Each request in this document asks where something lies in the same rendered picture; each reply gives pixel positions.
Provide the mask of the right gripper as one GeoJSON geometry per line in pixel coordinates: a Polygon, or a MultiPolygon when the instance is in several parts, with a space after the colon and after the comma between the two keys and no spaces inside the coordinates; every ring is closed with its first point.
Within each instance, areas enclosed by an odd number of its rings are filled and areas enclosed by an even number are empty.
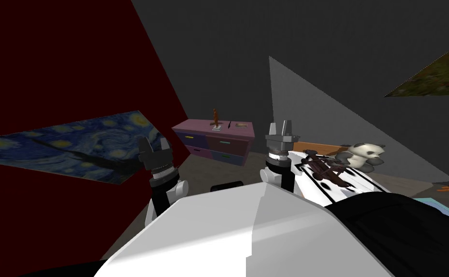
{"type": "Polygon", "coordinates": [[[269,126],[269,134],[265,136],[269,152],[292,151],[294,143],[299,141],[300,136],[292,135],[292,121],[284,120],[282,135],[277,133],[277,124],[272,122],[269,126]]]}

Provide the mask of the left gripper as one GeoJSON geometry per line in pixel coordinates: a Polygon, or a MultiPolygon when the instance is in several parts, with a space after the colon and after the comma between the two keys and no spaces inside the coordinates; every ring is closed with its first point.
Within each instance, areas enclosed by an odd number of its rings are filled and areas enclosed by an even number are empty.
{"type": "Polygon", "coordinates": [[[145,170],[155,170],[172,163],[173,150],[165,137],[160,139],[160,146],[161,150],[153,152],[147,137],[138,138],[139,160],[143,163],[145,170]]]}

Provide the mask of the pink dresser with drawers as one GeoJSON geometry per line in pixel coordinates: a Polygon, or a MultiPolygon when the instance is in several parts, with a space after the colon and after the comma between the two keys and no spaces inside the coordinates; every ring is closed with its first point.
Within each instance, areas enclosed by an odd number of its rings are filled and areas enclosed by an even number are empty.
{"type": "Polygon", "coordinates": [[[244,166],[255,139],[253,124],[213,119],[187,119],[172,127],[191,155],[244,166]]]}

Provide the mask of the blue starry night painting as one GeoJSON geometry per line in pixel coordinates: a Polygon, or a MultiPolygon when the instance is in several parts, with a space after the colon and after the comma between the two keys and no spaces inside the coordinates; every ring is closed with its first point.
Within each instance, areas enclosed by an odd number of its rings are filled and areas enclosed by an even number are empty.
{"type": "Polygon", "coordinates": [[[0,136],[0,165],[120,185],[142,168],[138,139],[162,134],[139,111],[0,136]]]}

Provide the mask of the white black spotted bed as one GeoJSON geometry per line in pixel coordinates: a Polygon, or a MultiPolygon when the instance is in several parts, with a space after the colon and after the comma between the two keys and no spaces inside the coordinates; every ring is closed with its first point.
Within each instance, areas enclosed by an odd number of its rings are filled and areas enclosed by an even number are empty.
{"type": "Polygon", "coordinates": [[[289,152],[295,174],[295,194],[327,206],[365,192],[387,192],[363,172],[334,159],[347,147],[295,142],[289,152]]]}

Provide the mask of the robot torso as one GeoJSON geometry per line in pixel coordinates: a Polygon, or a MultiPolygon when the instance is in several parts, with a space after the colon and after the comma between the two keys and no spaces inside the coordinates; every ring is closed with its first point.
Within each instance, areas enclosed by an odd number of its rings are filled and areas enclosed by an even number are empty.
{"type": "Polygon", "coordinates": [[[176,201],[95,277],[394,277],[325,207],[268,183],[176,201]]]}

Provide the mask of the green landscape picture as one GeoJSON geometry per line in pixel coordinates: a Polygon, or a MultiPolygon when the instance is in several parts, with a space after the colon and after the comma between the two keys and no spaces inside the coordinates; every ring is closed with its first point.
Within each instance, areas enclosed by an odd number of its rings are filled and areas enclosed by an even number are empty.
{"type": "Polygon", "coordinates": [[[385,95],[388,97],[449,96],[449,51],[385,95]]]}

